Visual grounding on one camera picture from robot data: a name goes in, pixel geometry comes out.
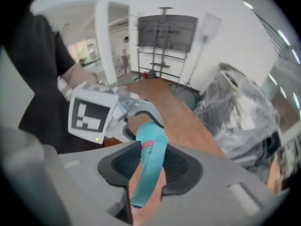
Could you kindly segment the person's left hand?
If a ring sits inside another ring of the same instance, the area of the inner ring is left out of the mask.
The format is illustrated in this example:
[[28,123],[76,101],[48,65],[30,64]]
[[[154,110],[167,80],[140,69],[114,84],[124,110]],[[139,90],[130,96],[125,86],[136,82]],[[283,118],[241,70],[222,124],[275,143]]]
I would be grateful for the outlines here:
[[58,77],[57,79],[57,86],[58,86],[58,90],[62,93],[64,98],[67,101],[70,101],[73,93],[73,89],[61,77]]

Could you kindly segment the black monitor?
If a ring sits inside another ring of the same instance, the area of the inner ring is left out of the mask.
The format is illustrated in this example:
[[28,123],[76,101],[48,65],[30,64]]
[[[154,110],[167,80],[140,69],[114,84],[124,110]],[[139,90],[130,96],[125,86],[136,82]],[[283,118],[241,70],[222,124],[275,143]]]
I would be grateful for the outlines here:
[[138,19],[139,47],[156,47],[189,53],[198,19],[183,15],[153,15]]

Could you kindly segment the person's left forearm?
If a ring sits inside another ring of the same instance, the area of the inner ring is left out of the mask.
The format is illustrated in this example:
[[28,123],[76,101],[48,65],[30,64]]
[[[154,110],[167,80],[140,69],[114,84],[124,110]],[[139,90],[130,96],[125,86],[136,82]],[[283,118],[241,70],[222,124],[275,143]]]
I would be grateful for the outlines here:
[[85,71],[80,64],[74,64],[61,76],[61,78],[71,89],[76,88],[78,85],[84,82],[87,82],[89,84],[98,83],[96,76],[90,72]]

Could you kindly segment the plastic-wrapped pallet load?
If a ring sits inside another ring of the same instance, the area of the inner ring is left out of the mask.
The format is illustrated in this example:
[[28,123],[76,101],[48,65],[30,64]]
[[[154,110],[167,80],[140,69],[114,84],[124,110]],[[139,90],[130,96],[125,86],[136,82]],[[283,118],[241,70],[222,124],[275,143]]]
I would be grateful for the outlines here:
[[229,159],[244,168],[266,162],[280,147],[277,109],[258,85],[219,63],[194,110]]

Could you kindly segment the tripod light stand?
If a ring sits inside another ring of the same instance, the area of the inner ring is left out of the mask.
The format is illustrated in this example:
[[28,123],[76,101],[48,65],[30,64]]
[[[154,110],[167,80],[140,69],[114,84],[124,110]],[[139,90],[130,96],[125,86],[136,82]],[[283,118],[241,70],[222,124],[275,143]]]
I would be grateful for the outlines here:
[[216,36],[216,34],[219,31],[219,28],[222,24],[222,19],[210,14],[206,13],[200,27],[200,48],[199,52],[197,54],[197,57],[195,59],[194,66],[190,72],[189,78],[186,82],[186,85],[191,85],[191,80],[193,77],[193,74],[197,68],[197,65],[200,61],[201,56],[203,55],[204,49],[208,45],[208,43]]

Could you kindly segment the person's black shirt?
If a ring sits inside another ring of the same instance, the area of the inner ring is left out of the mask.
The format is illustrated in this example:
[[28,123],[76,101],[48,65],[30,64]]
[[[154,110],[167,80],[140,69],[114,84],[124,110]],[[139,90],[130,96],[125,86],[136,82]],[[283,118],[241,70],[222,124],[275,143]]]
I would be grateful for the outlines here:
[[68,132],[69,103],[57,86],[58,77],[74,65],[60,33],[44,16],[27,11],[4,47],[34,92],[19,128],[60,154],[80,151],[83,143]]

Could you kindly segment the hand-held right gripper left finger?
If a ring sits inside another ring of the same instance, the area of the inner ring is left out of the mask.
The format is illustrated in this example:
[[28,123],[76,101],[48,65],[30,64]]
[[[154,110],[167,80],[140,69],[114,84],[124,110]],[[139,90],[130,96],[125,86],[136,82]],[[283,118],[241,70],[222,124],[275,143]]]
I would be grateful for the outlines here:
[[128,183],[140,143],[58,155],[43,146],[43,202],[55,226],[132,226]]

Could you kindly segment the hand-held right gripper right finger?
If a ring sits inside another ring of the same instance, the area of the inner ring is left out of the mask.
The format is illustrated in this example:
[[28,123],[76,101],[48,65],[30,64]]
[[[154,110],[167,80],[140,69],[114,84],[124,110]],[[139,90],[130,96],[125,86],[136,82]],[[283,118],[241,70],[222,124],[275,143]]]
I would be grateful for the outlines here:
[[288,195],[275,194],[233,161],[170,144],[187,171],[166,185],[147,226],[263,226]]

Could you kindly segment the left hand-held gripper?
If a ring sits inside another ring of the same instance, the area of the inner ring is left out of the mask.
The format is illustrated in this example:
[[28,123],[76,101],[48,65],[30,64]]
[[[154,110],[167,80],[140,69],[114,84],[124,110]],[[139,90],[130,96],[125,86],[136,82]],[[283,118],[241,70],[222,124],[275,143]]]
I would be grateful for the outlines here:
[[162,116],[155,105],[150,101],[132,99],[126,87],[109,88],[84,82],[73,90],[71,96],[68,132],[97,144],[102,144],[106,137],[120,142],[135,141],[136,137],[125,118],[140,114],[146,114],[164,128]]

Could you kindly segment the black metal monitor stand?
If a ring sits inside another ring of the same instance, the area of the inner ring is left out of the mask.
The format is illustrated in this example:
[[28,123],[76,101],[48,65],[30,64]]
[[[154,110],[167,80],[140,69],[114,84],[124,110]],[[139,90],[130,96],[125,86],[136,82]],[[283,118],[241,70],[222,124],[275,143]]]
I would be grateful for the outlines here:
[[[162,14],[160,15],[168,15],[167,11],[172,10],[173,8],[160,7],[159,9],[162,10]],[[165,49],[165,48],[137,46],[137,54],[152,55],[152,62],[150,63],[151,68],[149,69],[149,72],[152,72],[154,77],[161,77],[164,74],[180,79],[180,75],[177,76],[163,71],[163,69],[170,68],[170,66],[166,64],[165,58],[182,61],[181,71],[183,71],[183,67],[185,65],[187,55],[189,53],[177,51],[177,50]]]

